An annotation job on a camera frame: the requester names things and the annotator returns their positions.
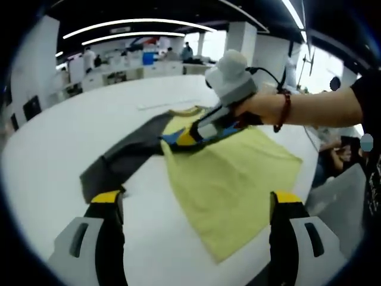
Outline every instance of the blue container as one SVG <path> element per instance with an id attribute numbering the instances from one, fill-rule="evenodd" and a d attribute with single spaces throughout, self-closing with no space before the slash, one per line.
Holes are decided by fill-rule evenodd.
<path id="1" fill-rule="evenodd" d="M 154 64 L 154 52 L 145 52 L 143 53 L 143 65 L 150 66 Z"/>

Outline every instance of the white table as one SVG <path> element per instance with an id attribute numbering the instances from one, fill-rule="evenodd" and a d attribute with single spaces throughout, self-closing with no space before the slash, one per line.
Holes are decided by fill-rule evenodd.
<path id="1" fill-rule="evenodd" d="M 170 104 L 191 99 L 195 101 Z M 135 80 L 85 92 L 22 126 L 8 141 L 2 165 L 8 202 L 32 250 L 46 261 L 55 237 L 84 215 L 79 175 L 99 155 L 168 108 L 216 101 L 203 76 Z M 138 105 L 146 109 L 139 111 Z M 303 128 L 284 126 L 277 134 L 272 126 L 261 129 L 303 159 L 293 191 L 305 201 L 317 152 Z M 125 187 L 124 269 L 129 285 L 243 286 L 270 261 L 267 227 L 215 264 L 173 195 L 164 158 L 149 159 Z"/>

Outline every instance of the black cable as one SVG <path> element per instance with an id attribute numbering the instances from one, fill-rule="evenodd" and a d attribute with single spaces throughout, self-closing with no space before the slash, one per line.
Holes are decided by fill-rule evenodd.
<path id="1" fill-rule="evenodd" d="M 268 75 L 270 75 L 276 81 L 276 83 L 277 83 L 277 88 L 276 89 L 278 91 L 282 90 L 282 86 L 283 85 L 279 82 L 279 80 L 277 80 L 276 77 L 272 73 L 270 73 L 268 70 L 264 69 L 263 67 L 247 67 L 246 70 L 248 72 L 250 72 L 250 74 L 255 74 L 259 70 L 262 70 L 262 71 L 268 73 Z"/>

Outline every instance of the human arm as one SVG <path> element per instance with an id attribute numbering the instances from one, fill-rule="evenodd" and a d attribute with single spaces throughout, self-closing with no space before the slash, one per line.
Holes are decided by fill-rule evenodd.
<path id="1" fill-rule="evenodd" d="M 264 124 L 276 125 L 285 104 L 282 94 L 257 93 L 236 109 L 236 115 L 252 112 L 261 117 Z M 344 127 L 361 123 L 363 113 L 351 88 L 315 95 L 291 96 L 291 109 L 287 124 Z"/>

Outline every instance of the black sleeve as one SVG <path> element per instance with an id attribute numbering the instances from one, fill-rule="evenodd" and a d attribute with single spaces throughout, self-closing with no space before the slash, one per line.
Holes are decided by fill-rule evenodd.
<path id="1" fill-rule="evenodd" d="M 364 133 L 369 133 L 373 137 L 379 137 L 380 130 L 377 128 L 381 121 L 378 102 L 380 101 L 381 71 L 369 71 L 362 78 L 358 79 L 352 86 L 363 111 Z"/>

